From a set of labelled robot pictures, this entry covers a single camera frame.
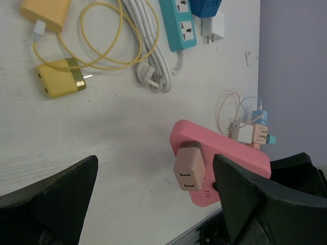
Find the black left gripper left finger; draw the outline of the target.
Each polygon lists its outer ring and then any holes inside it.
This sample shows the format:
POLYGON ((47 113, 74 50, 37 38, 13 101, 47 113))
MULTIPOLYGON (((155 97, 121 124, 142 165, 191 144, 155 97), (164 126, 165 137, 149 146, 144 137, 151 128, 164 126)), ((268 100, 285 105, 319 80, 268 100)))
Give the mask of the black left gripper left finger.
POLYGON ((97 173, 91 155, 1 196, 1 244, 78 244, 97 173))

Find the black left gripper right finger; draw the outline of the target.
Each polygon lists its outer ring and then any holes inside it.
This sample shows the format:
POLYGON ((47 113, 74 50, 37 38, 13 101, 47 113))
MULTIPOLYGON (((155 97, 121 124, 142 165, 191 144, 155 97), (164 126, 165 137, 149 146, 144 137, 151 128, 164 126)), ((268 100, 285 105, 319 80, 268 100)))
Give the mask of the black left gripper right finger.
POLYGON ((326 244, 326 197, 280 185, 221 154, 213 169, 231 244, 326 244))

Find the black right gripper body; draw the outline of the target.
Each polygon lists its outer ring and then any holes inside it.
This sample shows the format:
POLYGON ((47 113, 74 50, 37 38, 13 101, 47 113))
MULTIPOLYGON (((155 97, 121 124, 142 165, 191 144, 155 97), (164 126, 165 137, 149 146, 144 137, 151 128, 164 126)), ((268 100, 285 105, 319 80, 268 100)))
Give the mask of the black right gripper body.
POLYGON ((316 168, 306 153, 270 162, 270 180, 288 188, 326 197, 326 178, 322 170, 316 168))

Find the pink triangular socket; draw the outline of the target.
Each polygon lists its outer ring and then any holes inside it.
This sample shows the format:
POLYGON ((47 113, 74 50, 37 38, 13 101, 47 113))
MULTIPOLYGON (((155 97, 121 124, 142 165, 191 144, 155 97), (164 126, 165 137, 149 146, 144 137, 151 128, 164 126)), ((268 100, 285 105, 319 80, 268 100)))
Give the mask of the pink triangular socket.
POLYGON ((220 200, 219 193, 214 189, 215 175, 213 160, 216 154, 234 161, 243 168, 265 178, 270 178, 271 167, 269 157, 258 150, 238 143, 237 141, 211 131, 188 120, 177 121, 170 134, 170 144, 174 155, 183 142, 196 141, 202 146, 206 160, 206 171, 200 191, 187 191, 193 204, 207 207, 220 200))

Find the beige pink plug adapter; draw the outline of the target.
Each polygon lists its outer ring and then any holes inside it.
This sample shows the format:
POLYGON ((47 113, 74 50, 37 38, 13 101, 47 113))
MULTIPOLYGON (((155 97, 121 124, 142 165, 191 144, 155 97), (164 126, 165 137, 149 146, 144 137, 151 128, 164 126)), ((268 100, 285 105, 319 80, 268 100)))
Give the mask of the beige pink plug adapter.
POLYGON ((184 191, 200 191, 206 171, 206 160, 199 142, 183 142, 177 151, 173 171, 184 191))

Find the yellow plug adapter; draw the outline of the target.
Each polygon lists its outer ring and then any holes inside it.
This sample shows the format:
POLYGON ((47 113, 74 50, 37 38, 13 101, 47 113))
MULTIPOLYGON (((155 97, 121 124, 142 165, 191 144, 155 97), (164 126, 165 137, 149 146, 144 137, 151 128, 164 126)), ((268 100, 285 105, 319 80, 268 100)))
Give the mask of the yellow plug adapter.
POLYGON ((91 75, 84 76, 81 69, 62 71, 46 64, 38 65, 36 73, 45 94, 51 99, 86 89, 85 79, 91 77, 91 75))

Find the white usb charger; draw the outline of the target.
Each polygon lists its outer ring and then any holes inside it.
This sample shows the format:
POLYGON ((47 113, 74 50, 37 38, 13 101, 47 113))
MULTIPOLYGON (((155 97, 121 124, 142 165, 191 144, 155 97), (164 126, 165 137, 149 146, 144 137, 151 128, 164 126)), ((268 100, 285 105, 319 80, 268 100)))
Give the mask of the white usb charger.
POLYGON ((225 38, 225 16, 222 11, 218 10, 215 16, 201 20, 201 36, 207 44, 225 38))

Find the dark blue plug adapter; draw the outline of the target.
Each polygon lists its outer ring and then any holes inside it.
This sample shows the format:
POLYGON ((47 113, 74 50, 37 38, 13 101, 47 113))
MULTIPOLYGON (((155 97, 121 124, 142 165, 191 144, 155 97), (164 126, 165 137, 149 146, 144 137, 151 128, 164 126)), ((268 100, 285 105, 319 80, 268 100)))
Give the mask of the dark blue plug adapter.
POLYGON ((216 16, 222 0, 189 0, 191 13, 199 18, 216 16))

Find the teal power strip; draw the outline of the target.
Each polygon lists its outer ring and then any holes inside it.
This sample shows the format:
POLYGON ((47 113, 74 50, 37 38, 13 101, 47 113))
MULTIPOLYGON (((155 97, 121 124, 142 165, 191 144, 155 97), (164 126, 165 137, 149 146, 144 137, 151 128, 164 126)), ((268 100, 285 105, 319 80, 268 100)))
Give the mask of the teal power strip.
POLYGON ((180 52, 197 44, 190 3, 187 0, 159 0, 169 48, 180 52))

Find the yellow usb charger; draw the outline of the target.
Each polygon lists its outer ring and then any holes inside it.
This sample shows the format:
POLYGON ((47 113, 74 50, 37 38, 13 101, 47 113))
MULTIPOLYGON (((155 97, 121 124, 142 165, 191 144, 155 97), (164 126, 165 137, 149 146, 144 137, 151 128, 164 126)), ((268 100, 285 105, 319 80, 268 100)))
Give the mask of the yellow usb charger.
POLYGON ((59 34, 70 5, 70 0, 24 0, 20 6, 20 14, 31 22, 44 21, 48 30, 59 34))

